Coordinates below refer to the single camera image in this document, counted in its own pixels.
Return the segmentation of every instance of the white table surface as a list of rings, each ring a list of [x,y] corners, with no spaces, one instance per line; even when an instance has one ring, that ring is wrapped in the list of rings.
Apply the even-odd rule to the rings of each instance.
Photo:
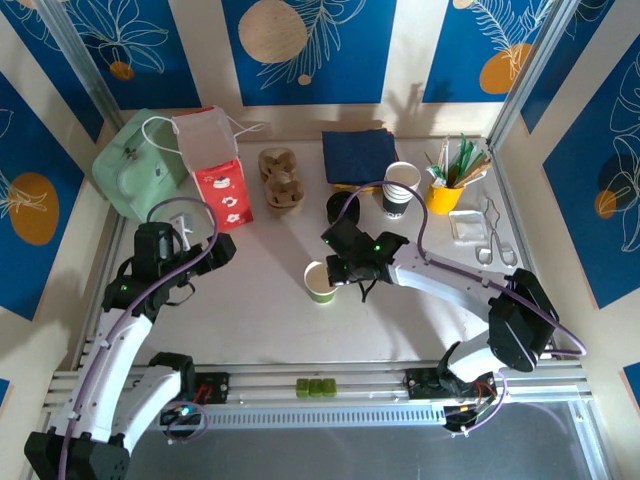
[[[435,160],[439,145],[437,139],[397,141],[397,152],[401,160],[424,170],[428,164],[423,152]],[[267,209],[257,158],[261,150],[274,146],[291,148],[298,159],[307,195],[298,215],[275,218]],[[322,145],[243,143],[239,149],[254,221],[228,232],[237,247],[228,265],[195,278],[197,291],[185,304],[163,307],[136,364],[146,363],[159,351],[191,355],[196,364],[437,360],[453,342],[486,329],[480,319],[444,300],[384,283],[373,289],[366,304],[360,302],[356,285],[341,287],[331,304],[315,304],[305,290],[303,271],[312,260],[323,260],[333,253],[320,238],[328,227],[325,203],[333,192],[325,179]],[[421,193],[430,181],[423,173]],[[198,196],[190,178],[180,190],[183,195]],[[457,209],[482,209],[485,192],[502,215],[498,225],[502,241],[517,251],[492,170],[483,181],[467,188]],[[398,220],[387,219],[382,213],[381,194],[361,195],[360,202],[358,226],[373,238],[389,230],[415,241],[422,218],[415,200]],[[168,220],[180,211],[193,214],[193,242],[211,234],[203,209],[190,204],[172,205],[157,219]],[[127,222],[116,265],[132,255],[136,228],[135,222]],[[425,247],[479,267],[475,247],[454,243],[446,215],[429,216]],[[513,271],[499,258],[489,268]],[[175,299],[186,293],[176,292]]]

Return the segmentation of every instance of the red paper bag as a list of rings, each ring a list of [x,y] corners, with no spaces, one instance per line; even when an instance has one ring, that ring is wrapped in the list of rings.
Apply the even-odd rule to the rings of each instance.
[[[238,158],[194,173],[200,196],[218,215],[220,232],[253,220],[242,164]]]

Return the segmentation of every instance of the bag handle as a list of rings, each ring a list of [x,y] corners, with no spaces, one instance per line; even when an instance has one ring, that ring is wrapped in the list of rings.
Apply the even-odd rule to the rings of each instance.
[[[146,127],[147,123],[149,123],[151,120],[164,120],[165,122],[169,122],[173,126],[173,131],[176,134],[180,133],[180,129],[176,125],[176,122],[174,122],[171,118],[161,117],[159,115],[156,115],[153,117],[149,117],[144,122],[142,122],[142,126],[140,127],[140,130],[142,130],[142,136],[144,137],[144,139],[159,150],[164,150],[165,152],[177,153],[178,155],[182,156],[182,152],[180,152],[180,150],[174,150],[172,148],[162,147],[149,138],[149,136],[147,135],[147,132],[144,130],[144,127]]]

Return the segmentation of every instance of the green block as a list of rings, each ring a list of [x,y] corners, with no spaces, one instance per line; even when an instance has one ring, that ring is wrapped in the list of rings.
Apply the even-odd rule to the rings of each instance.
[[[314,398],[322,396],[322,380],[313,378],[309,381],[309,395]]]
[[[322,394],[325,397],[335,397],[338,393],[338,386],[335,378],[325,378],[322,380]]]
[[[309,380],[299,378],[296,380],[296,397],[307,398],[309,396]]]

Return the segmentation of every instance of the metal tongs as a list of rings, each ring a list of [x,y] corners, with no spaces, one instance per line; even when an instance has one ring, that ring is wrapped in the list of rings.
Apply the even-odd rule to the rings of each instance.
[[[505,243],[504,245],[500,241],[500,235],[498,234],[498,222],[500,221],[500,212],[496,208],[496,204],[489,197],[487,198],[487,206],[484,209],[483,215],[489,227],[489,246],[476,247],[476,259],[478,263],[483,267],[491,265],[493,263],[493,241],[495,239],[496,246],[498,247],[498,254],[500,260],[507,267],[515,267],[518,264],[518,256],[511,245]],[[491,211],[495,212],[491,214],[495,220],[491,221],[489,215]]]

